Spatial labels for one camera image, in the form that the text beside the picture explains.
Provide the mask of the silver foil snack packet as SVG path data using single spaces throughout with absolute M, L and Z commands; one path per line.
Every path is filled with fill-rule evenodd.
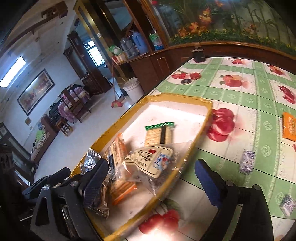
M 85 208 L 94 210 L 108 218 L 107 189 L 109 184 L 109 163 L 93 149 L 88 149 L 84 162 L 80 165 L 82 179 L 79 194 Z

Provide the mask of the clear bag dried snack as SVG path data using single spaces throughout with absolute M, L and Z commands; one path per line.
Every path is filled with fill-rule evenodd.
M 189 142 L 144 146 L 130 152 L 123 160 L 131 174 L 130 181 L 140 182 L 154 196 L 173 185 L 187 162 Z

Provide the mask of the green fruit pattern tablecloth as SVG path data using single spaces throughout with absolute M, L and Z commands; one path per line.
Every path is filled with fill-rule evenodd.
M 213 108 L 234 114 L 234 130 L 222 140 L 205 137 L 196 158 L 204 159 L 224 180 L 237 186 L 262 188 L 273 236 L 281 240 L 295 222 L 295 214 L 283 214 L 280 203 L 295 197 L 295 142 L 282 136 L 282 114 L 295 114 L 295 75 L 274 65 L 238 57 L 188 61 L 180 67 L 186 80 L 170 74 L 149 93 L 162 92 L 209 99 Z M 256 159 L 249 175 L 239 172 L 244 151 Z

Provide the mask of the blue white candy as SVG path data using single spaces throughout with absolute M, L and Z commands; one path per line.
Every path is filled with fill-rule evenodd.
M 291 195 L 286 195 L 282 199 L 282 201 L 280 203 L 280 209 L 285 216 L 287 216 L 287 217 L 291 216 L 293 210 L 295 209 L 295 201 Z
M 239 172 L 249 175 L 253 171 L 256 154 L 253 151 L 244 151 L 240 160 Z

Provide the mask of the small black jar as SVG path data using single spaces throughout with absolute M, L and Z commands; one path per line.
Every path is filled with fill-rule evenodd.
M 193 60 L 196 63 L 206 61 L 206 56 L 205 56 L 203 48 L 195 48 L 195 49 L 193 49 L 192 50 L 192 55 L 193 55 Z

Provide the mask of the yellow cardboard tray box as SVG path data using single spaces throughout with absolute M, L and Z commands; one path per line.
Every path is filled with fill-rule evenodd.
M 92 145 L 114 168 L 110 213 L 87 212 L 103 240 L 126 238 L 168 195 L 204 134 L 213 103 L 161 93 L 139 100 Z

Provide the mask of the orange round-logo snack packet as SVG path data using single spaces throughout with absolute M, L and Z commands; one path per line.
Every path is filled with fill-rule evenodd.
M 296 142 L 295 117 L 292 114 L 284 112 L 282 115 L 283 138 Z

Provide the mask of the green white bag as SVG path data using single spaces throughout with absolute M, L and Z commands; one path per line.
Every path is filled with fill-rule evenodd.
M 111 45 L 108 49 L 110 52 L 112 52 L 116 56 L 123 53 L 123 51 L 116 45 Z

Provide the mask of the orange striped biscuit pack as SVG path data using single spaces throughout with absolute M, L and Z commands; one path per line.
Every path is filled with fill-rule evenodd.
M 103 155 L 109 163 L 109 195 L 114 206 L 137 190 L 136 183 L 130 181 L 131 174 L 124 167 L 123 160 L 127 154 L 122 133 L 119 133 Z

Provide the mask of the cracker pack in tray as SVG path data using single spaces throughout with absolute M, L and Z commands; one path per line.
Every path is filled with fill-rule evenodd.
M 144 146 L 172 143 L 174 127 L 175 123 L 170 121 L 146 126 Z

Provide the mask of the framed wall painting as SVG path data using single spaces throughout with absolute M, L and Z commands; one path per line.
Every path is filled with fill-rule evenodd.
M 48 71 L 43 69 L 18 97 L 17 102 L 29 116 L 42 98 L 55 86 Z

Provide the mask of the grey thermos jug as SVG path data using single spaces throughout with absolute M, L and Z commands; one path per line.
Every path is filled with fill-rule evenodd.
M 120 48 L 126 54 L 128 58 L 132 58 L 138 55 L 137 50 L 134 47 L 131 39 L 122 38 L 120 41 Z

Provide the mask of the wooden chair with cushion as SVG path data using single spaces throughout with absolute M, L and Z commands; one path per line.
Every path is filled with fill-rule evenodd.
M 61 102 L 58 105 L 60 115 L 74 124 L 82 122 L 86 113 L 91 113 L 89 93 L 80 85 L 67 86 L 58 96 Z

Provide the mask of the white plastic bucket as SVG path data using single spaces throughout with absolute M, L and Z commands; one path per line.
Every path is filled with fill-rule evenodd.
M 123 85 L 123 89 L 133 102 L 137 102 L 144 95 L 144 91 L 137 77 L 130 78 L 126 81 Z

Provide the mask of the blue thermos jug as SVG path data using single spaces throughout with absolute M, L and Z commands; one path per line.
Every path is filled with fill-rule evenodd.
M 137 31 L 133 32 L 132 40 L 135 43 L 135 45 L 137 46 L 137 49 L 141 55 L 145 54 L 149 51 L 143 37 L 141 36 L 141 34 L 139 32 L 137 32 Z

